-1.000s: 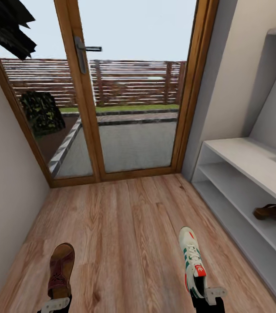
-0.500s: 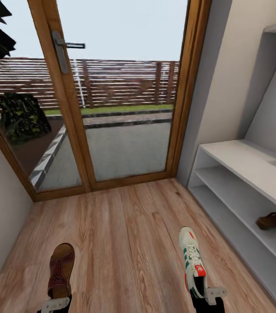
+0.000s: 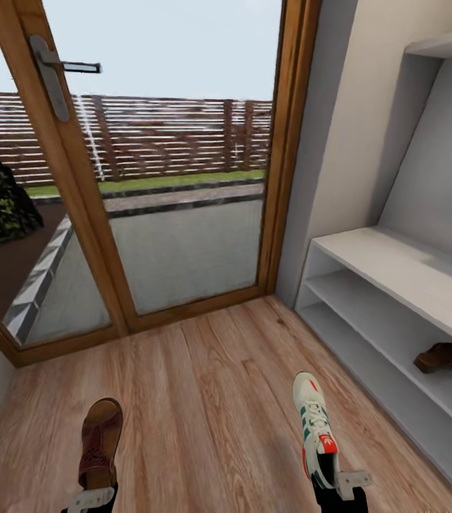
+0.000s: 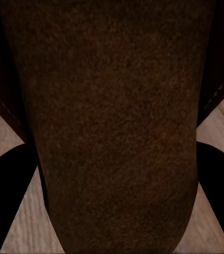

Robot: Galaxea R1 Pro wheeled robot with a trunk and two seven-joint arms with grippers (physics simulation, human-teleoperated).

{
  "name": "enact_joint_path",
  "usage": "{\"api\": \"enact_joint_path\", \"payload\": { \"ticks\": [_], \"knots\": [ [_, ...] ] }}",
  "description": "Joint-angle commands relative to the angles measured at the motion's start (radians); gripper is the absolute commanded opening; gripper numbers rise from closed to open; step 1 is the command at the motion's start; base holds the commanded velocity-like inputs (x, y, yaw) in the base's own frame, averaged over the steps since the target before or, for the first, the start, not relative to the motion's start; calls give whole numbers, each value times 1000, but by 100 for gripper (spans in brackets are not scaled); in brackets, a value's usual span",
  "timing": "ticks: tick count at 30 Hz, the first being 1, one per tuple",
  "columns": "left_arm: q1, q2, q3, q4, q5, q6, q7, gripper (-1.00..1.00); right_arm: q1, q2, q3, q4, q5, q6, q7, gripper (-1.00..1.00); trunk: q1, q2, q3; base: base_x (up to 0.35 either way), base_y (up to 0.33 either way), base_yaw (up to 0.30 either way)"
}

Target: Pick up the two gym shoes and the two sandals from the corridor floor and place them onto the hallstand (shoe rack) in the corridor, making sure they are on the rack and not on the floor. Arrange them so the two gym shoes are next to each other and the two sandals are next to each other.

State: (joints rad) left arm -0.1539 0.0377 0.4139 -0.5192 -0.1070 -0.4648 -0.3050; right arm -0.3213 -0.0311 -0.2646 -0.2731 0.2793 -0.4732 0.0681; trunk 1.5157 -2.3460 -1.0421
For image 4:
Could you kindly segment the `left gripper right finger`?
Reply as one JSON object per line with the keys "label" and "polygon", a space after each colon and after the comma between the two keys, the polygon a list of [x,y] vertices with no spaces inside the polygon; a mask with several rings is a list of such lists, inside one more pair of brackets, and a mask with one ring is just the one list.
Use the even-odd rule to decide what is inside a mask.
{"label": "left gripper right finger", "polygon": [[224,152],[196,142],[200,184],[224,232]]}

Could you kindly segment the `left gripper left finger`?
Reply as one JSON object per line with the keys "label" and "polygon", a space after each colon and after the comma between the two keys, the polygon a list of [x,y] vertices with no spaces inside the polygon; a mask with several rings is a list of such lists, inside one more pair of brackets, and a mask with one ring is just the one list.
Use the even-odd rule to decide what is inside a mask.
{"label": "left gripper left finger", "polygon": [[0,249],[37,165],[35,154],[26,144],[0,156]]}

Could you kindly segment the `sandal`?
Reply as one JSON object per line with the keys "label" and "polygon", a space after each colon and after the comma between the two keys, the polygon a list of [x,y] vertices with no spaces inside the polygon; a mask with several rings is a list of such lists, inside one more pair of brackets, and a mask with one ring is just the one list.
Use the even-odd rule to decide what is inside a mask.
{"label": "sandal", "polygon": [[0,116],[65,254],[171,254],[223,99],[224,0],[0,0]]}

